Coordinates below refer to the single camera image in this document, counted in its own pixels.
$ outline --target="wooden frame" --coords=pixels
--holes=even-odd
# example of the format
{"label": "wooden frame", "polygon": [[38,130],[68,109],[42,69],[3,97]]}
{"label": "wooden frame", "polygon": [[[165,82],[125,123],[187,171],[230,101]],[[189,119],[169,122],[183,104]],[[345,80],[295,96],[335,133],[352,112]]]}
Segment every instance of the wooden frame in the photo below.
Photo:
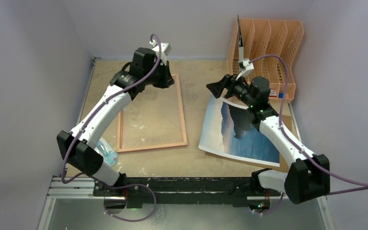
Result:
{"label": "wooden frame", "polygon": [[184,109],[183,109],[183,100],[181,98],[180,79],[177,74],[173,74],[172,77],[175,81],[175,86],[177,88],[177,101],[178,101],[178,110],[179,110],[179,115],[180,115],[182,141],[178,143],[151,145],[151,146],[144,146],[144,147],[122,148],[122,141],[123,141],[123,110],[122,110],[118,115],[118,122],[117,122],[117,137],[116,137],[117,138],[116,140],[116,152],[117,153],[146,151],[146,150],[162,150],[162,149],[167,149],[167,148],[187,146],[187,132],[185,130]]}

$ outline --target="sticker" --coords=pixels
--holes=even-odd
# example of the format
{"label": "sticker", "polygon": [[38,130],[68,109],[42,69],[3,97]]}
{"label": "sticker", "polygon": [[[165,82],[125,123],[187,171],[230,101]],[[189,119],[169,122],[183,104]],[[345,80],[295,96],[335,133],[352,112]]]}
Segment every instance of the sticker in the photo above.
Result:
{"label": "sticker", "polygon": [[277,97],[276,90],[270,90],[270,97]]}

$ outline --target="blue water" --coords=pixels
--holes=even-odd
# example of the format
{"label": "blue water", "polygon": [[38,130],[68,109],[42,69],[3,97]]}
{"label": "blue water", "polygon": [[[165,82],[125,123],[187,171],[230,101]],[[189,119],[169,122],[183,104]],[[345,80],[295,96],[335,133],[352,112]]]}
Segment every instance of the blue water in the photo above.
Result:
{"label": "blue water", "polygon": [[223,143],[229,143],[225,146],[225,153],[279,163],[278,150],[266,136],[250,124],[246,110],[223,103],[221,114]]}

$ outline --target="gray wall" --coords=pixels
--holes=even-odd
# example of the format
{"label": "gray wall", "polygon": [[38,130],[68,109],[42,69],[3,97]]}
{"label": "gray wall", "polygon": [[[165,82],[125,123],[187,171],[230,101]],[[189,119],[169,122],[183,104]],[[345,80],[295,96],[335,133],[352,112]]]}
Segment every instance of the gray wall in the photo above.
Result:
{"label": "gray wall", "polygon": [[[316,0],[294,68],[303,142],[332,171],[368,182],[368,1]],[[332,181],[331,190],[350,188]],[[368,190],[328,197],[338,229],[368,229]]]}
{"label": "gray wall", "polygon": [[0,0],[0,229],[36,229],[91,57],[61,0]]}
{"label": "gray wall", "polygon": [[130,59],[151,33],[170,58],[225,58],[240,17],[299,19],[314,0],[64,0],[90,54]]}

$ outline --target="metal frame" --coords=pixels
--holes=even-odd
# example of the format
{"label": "metal frame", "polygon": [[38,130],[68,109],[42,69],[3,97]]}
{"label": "metal frame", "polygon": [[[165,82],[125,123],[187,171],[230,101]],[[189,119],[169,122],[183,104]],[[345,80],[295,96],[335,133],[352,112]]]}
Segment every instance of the metal frame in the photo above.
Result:
{"label": "metal frame", "polygon": [[[93,66],[91,71],[91,79],[93,75],[93,71],[95,69],[96,58],[93,60]],[[86,97],[88,95],[88,88],[86,90],[86,94],[84,96],[84,104]],[[293,119],[294,126],[296,128],[298,139],[301,141],[301,136],[299,133],[298,125],[295,120],[294,111],[292,106],[289,104],[291,117]],[[82,109],[80,111],[80,115],[78,117],[78,122],[80,121],[82,115]],[[94,180],[91,178],[76,178],[74,181],[63,184],[60,178],[53,178],[47,192],[46,196],[46,204],[43,209],[43,214],[40,219],[38,230],[47,230],[51,221],[51,217],[53,214],[54,207],[56,205],[56,201],[58,199],[104,199],[104,197],[93,196],[92,192],[94,190]],[[280,197],[274,196],[272,199],[279,199]],[[115,196],[115,197],[107,197],[107,199],[115,199],[115,200],[124,200],[124,197]],[[262,196],[249,196],[248,200],[261,200],[264,199]],[[323,223],[326,230],[334,230],[334,224],[332,222],[331,214],[329,212],[328,203],[326,197],[317,198],[318,206],[321,211],[321,216],[323,219]]]}

